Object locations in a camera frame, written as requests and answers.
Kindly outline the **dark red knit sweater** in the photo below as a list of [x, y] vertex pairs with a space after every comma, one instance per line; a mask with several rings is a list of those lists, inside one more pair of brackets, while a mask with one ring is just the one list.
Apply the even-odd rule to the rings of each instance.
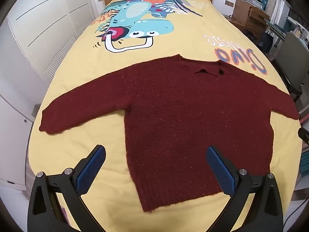
[[53, 135], [123, 110], [130, 175], [144, 211], [220, 191], [206, 161], [217, 147], [250, 174], [270, 170], [272, 112], [293, 120], [292, 97], [222, 60], [175, 55], [131, 65], [53, 100], [40, 131]]

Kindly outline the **grey chair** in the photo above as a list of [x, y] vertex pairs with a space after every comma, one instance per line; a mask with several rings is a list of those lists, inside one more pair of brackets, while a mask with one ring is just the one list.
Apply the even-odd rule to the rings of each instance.
[[272, 65], [288, 92], [295, 95], [293, 101], [296, 102], [302, 95], [301, 84], [308, 75], [308, 48], [299, 37], [289, 32]]

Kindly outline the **dark bag on floor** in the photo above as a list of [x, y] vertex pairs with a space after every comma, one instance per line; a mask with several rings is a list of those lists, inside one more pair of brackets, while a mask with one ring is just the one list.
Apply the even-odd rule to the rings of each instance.
[[264, 32], [259, 40], [258, 48], [263, 53], [269, 53], [272, 45], [273, 45], [273, 36], [267, 32]]

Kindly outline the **wooden nightstand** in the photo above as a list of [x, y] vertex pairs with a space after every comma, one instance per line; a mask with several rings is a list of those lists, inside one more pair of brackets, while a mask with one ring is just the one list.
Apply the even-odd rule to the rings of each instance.
[[256, 38], [260, 38], [266, 31], [266, 21], [270, 21], [269, 15], [258, 7], [243, 0], [236, 0], [232, 13], [232, 23], [241, 30], [248, 30]]

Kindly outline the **white wardrobe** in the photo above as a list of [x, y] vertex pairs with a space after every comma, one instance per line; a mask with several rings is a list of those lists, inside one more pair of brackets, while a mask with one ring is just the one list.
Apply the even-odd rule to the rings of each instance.
[[102, 0], [17, 0], [1, 24], [1, 185], [26, 189], [32, 125], [66, 54]]

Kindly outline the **wall socket plate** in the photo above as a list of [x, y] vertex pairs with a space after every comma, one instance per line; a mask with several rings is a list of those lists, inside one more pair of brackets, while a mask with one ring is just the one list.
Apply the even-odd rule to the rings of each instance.
[[234, 3], [231, 2], [231, 1], [226, 0], [226, 1], [225, 1], [225, 5], [230, 6], [230, 7], [233, 7], [233, 6], [234, 6]]

